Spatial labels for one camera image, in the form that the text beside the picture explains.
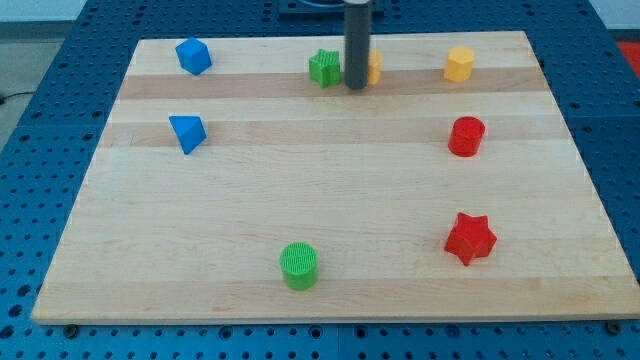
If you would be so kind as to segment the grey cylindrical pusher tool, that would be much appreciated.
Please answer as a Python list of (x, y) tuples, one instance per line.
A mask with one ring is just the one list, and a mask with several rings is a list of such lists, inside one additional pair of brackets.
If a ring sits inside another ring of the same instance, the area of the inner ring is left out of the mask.
[(352, 90), (368, 85), (371, 0), (344, 1), (345, 84)]

